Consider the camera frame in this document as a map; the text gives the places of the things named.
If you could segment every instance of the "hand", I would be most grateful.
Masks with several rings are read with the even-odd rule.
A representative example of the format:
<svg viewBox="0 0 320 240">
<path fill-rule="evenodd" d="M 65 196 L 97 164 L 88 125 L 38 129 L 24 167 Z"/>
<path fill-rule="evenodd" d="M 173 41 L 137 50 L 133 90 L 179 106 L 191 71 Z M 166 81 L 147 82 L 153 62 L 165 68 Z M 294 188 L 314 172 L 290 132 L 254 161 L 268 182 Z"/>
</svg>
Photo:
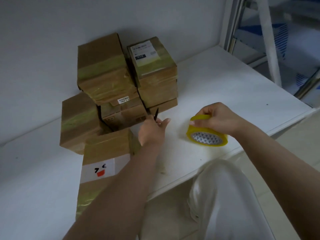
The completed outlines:
<svg viewBox="0 0 320 240">
<path fill-rule="evenodd" d="M 148 115 L 138 134 L 139 142 L 143 146 L 146 143 L 162 145 L 165 141 L 165 130 L 171 119 L 155 121 L 152 115 Z"/>
<path fill-rule="evenodd" d="M 222 134 L 228 134 L 234 137 L 237 131 L 250 122 L 240 117 L 229 109 L 223 103 L 214 103 L 203 107 L 196 115 L 211 115 L 207 120 L 190 121 L 190 125 L 194 127 L 210 128 Z"/>
</svg>

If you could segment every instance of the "tiled floor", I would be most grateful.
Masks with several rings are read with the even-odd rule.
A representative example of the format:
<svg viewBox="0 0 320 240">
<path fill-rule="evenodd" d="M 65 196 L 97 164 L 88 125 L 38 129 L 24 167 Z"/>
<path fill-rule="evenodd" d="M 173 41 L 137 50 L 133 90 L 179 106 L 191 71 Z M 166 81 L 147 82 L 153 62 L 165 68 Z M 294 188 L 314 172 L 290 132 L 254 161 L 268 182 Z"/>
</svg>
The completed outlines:
<svg viewBox="0 0 320 240">
<path fill-rule="evenodd" d="M 320 113 L 294 126 L 277 141 L 320 171 Z M 248 177 L 277 240 L 299 239 L 288 218 L 245 153 L 230 159 Z M 149 201 L 146 206 L 141 240 L 196 240 L 197 223 L 186 203 L 192 179 Z"/>
</svg>

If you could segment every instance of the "patterned cardboard core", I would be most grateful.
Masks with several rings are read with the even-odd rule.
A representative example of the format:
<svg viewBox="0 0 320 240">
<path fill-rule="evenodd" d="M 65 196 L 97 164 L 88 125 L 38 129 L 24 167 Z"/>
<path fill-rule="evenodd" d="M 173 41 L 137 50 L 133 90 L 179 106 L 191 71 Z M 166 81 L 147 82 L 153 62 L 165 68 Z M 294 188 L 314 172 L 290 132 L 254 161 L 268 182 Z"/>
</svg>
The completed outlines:
<svg viewBox="0 0 320 240">
<path fill-rule="evenodd" d="M 192 133 L 191 137 L 197 142 L 208 145 L 220 145 L 223 142 L 217 135 L 201 131 Z"/>
</svg>

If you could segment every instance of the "roll of tape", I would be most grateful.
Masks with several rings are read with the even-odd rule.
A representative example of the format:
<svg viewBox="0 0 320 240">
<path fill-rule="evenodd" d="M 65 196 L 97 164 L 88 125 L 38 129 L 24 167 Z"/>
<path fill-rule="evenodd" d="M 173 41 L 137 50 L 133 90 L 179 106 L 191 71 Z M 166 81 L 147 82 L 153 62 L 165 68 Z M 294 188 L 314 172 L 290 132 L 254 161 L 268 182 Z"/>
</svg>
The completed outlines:
<svg viewBox="0 0 320 240">
<path fill-rule="evenodd" d="M 190 121 L 207 120 L 210 118 L 211 115 L 200 114 L 193 116 Z M 186 135 L 191 141 L 208 147 L 221 147 L 228 143 L 227 135 L 209 128 L 200 128 L 189 125 Z"/>
</svg>

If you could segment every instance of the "small white sticker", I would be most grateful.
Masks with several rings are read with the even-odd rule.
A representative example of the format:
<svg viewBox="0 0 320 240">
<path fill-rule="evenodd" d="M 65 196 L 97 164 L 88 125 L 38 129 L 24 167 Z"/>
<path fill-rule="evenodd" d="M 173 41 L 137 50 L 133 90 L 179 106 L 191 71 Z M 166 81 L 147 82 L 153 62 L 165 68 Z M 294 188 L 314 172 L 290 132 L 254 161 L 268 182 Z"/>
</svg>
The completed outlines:
<svg viewBox="0 0 320 240">
<path fill-rule="evenodd" d="M 143 66 L 160 59 L 150 40 L 130 47 L 137 66 Z"/>
<path fill-rule="evenodd" d="M 116 175 L 130 161 L 130 154 L 125 154 L 105 161 L 82 166 L 80 184 Z"/>
<path fill-rule="evenodd" d="M 122 103 L 129 101 L 129 100 L 130 100 L 129 96 L 122 97 L 122 98 L 118 99 L 118 103 L 122 104 Z"/>
</svg>

